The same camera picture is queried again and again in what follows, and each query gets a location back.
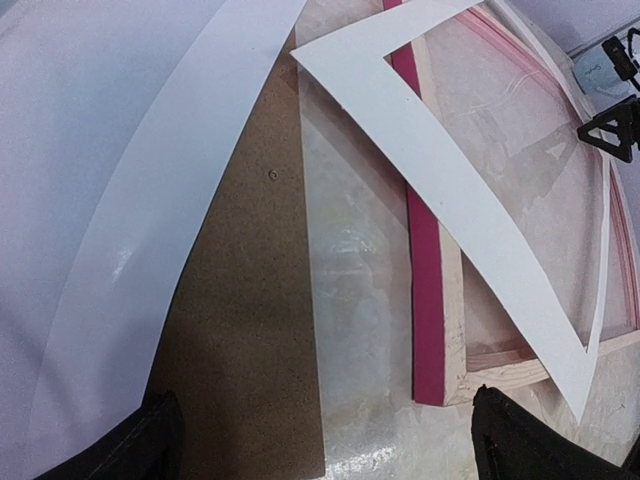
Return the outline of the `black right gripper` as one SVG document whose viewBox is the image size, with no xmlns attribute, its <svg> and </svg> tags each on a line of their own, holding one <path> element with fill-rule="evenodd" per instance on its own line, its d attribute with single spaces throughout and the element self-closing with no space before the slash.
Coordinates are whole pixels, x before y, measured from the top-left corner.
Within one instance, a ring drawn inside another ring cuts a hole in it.
<svg viewBox="0 0 640 480">
<path fill-rule="evenodd" d="M 636 79 L 639 61 L 634 57 L 633 40 L 638 35 L 639 29 L 631 27 L 626 33 L 626 43 L 617 36 L 601 43 L 620 80 L 629 82 L 636 90 L 640 89 Z M 595 115 L 577 129 L 577 135 L 582 142 L 631 163 L 633 149 L 639 148 L 639 98 L 627 97 Z"/>
</svg>

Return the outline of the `brown backing board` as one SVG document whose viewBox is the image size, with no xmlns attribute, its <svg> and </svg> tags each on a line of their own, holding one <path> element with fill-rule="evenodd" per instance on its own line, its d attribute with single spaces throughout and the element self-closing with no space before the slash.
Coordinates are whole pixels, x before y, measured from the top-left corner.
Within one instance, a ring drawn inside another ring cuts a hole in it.
<svg viewBox="0 0 640 480">
<path fill-rule="evenodd" d="M 181 408 L 183 479 L 325 470 L 298 72 L 283 51 L 176 289 L 150 385 Z"/>
</svg>

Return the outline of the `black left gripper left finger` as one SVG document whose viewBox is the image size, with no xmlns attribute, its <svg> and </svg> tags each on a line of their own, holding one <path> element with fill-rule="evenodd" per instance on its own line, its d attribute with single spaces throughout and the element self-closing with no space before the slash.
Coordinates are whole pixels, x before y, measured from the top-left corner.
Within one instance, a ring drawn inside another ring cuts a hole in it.
<svg viewBox="0 0 640 480">
<path fill-rule="evenodd" d="M 147 393 L 140 408 L 81 453 L 41 474 L 50 480 L 177 479 L 185 421 L 174 392 Z"/>
</svg>

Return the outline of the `pink wooden picture frame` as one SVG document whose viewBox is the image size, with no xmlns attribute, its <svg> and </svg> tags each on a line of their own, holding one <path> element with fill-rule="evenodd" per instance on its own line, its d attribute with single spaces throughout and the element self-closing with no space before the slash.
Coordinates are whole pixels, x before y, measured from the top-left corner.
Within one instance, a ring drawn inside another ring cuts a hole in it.
<svg viewBox="0 0 640 480">
<path fill-rule="evenodd" d="M 479 7 L 462 16 L 491 44 L 507 48 L 523 60 L 540 63 L 504 23 Z M 418 96 L 416 47 L 405 45 L 391 54 L 394 70 Z M 611 227 L 619 255 L 621 292 L 631 331 L 601 341 L 599 357 L 639 343 L 639 254 L 617 171 L 611 166 Z M 465 342 L 462 253 L 444 227 L 407 184 L 412 267 L 413 397 L 416 403 L 451 406 L 470 402 L 482 384 L 517 389 L 547 379 L 538 359 L 525 359 L 526 349 L 467 358 Z"/>
</svg>

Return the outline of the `white photo mat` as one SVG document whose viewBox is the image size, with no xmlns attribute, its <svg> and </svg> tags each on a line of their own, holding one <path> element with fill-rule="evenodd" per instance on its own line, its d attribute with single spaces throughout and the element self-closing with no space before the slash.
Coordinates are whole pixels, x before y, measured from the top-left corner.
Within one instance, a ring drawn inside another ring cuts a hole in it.
<svg viewBox="0 0 640 480">
<path fill-rule="evenodd" d="M 607 293 L 602 249 L 587 342 L 571 325 L 539 260 L 505 207 L 386 56 L 468 11 L 468 1 L 410 1 L 295 49 L 293 58 L 335 99 L 418 193 L 484 278 L 576 419 L 584 415 Z"/>
</svg>

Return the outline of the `light blue mug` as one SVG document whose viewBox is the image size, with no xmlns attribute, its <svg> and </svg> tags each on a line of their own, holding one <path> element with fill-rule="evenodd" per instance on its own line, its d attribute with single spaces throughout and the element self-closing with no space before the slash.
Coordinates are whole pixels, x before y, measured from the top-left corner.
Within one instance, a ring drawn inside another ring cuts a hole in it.
<svg viewBox="0 0 640 480">
<path fill-rule="evenodd" d="M 587 95 L 599 94 L 620 100 L 638 92 L 631 82 L 620 79 L 601 45 L 574 60 L 574 77 Z"/>
</svg>

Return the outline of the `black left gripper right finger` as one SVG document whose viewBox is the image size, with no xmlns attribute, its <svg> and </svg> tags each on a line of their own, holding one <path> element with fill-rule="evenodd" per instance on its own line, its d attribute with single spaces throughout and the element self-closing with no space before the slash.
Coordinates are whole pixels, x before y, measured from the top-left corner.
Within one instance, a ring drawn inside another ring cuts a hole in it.
<svg viewBox="0 0 640 480">
<path fill-rule="evenodd" d="M 617 466 L 567 440 L 499 389 L 473 399 L 471 436 L 480 479 L 637 479 L 639 444 Z"/>
</svg>

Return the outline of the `white paper sheets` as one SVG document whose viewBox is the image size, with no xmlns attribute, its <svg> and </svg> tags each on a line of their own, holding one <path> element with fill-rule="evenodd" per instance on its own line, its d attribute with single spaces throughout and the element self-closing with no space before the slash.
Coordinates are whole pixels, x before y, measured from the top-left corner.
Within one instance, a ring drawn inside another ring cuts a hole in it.
<svg viewBox="0 0 640 480">
<path fill-rule="evenodd" d="M 137 410 L 300 1 L 1 5 L 1 475 Z"/>
</svg>

